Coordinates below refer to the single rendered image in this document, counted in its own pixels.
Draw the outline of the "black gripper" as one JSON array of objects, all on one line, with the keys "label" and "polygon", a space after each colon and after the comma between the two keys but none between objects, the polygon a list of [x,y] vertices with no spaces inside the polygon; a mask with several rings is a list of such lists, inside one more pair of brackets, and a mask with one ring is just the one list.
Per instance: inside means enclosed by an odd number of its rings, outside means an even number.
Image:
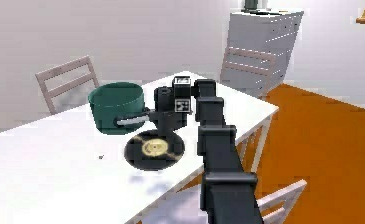
[{"label": "black gripper", "polygon": [[155,109],[144,110],[117,116],[114,121],[117,126],[127,126],[153,122],[160,136],[171,134],[174,130],[186,125],[188,114],[188,87],[172,85],[159,87],[154,91]]}]

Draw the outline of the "white chest of drawers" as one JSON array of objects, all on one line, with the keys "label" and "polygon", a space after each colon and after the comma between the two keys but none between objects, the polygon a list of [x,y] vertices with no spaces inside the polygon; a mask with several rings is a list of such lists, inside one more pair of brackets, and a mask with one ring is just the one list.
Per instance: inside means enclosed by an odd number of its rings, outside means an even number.
[{"label": "white chest of drawers", "polygon": [[268,92],[284,80],[302,16],[303,11],[267,10],[236,12],[230,15],[227,47],[276,55]]}]

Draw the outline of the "green pot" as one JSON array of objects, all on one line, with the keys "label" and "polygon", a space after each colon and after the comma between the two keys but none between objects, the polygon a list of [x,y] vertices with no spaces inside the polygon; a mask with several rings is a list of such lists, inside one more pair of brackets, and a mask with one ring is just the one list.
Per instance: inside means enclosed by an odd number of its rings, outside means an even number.
[{"label": "green pot", "polygon": [[88,96],[89,105],[98,131],[107,135],[125,135],[136,131],[142,123],[117,126],[114,119],[145,108],[144,92],[140,85],[115,82],[94,89]]}]

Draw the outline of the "dark green object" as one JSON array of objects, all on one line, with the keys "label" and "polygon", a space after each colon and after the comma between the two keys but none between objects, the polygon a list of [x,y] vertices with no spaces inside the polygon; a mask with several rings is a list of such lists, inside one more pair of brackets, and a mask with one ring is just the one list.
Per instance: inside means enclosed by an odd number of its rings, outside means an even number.
[{"label": "dark green object", "polygon": [[256,10],[258,7],[259,0],[245,0],[244,9],[246,11]]}]

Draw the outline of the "white table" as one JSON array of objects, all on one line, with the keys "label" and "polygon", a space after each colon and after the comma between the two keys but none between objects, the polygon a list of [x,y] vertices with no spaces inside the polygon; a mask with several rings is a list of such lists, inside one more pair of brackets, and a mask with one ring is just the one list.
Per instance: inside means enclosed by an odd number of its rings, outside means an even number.
[{"label": "white table", "polygon": [[181,160],[145,172],[124,158],[126,135],[105,135],[89,106],[0,133],[0,224],[136,224],[203,169],[193,117],[178,130]]}]

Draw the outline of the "white slatted chair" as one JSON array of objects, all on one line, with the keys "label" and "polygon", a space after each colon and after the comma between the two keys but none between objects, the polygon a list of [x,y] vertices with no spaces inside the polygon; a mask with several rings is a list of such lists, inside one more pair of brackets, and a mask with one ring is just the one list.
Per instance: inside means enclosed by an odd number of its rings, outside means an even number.
[{"label": "white slatted chair", "polygon": [[[71,81],[68,81],[65,84],[62,84],[58,87],[55,87],[51,90],[47,88],[46,81],[52,79],[54,77],[60,76],[72,70],[78,69],[82,66],[86,66],[88,68],[88,72],[78,78],[75,78]],[[55,106],[53,104],[52,99],[66,93],[67,91],[80,86],[88,81],[92,81],[96,88],[99,87],[99,81],[97,79],[93,64],[88,55],[83,56],[81,58],[72,60],[70,62],[64,63],[62,65],[55,66],[45,71],[41,71],[35,74],[38,85],[41,89],[44,100],[48,106],[49,112],[54,115],[57,113]]]},{"label": "white slatted chair", "polygon": [[271,87],[275,63],[275,54],[227,47],[219,81],[247,95],[265,99]]},{"label": "white slatted chair", "polygon": [[283,224],[306,185],[305,180],[300,180],[258,199],[260,212],[282,203],[279,209],[263,216],[264,224]]}]

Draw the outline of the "black phonograph record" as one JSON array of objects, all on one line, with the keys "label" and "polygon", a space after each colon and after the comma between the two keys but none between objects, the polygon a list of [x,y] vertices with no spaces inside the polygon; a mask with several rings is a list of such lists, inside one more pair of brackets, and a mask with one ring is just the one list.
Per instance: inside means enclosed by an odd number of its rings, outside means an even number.
[{"label": "black phonograph record", "polygon": [[124,148],[126,161],[143,171],[160,171],[175,165],[184,155],[185,144],[171,132],[160,136],[156,129],[133,136]]}]

